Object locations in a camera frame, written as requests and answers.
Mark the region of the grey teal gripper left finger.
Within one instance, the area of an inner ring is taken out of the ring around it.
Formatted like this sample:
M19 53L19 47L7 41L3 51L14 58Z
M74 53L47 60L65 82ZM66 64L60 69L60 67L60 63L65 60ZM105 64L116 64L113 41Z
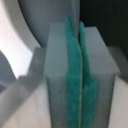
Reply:
M72 19L52 23L44 70L50 91L52 128L80 128L82 68Z

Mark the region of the grey teal gripper right finger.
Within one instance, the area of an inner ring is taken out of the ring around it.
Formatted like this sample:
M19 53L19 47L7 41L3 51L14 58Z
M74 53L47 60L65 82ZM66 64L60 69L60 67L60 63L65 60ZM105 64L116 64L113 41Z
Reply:
M80 23L83 54L83 95L81 128L107 128L114 79L120 73L96 27Z

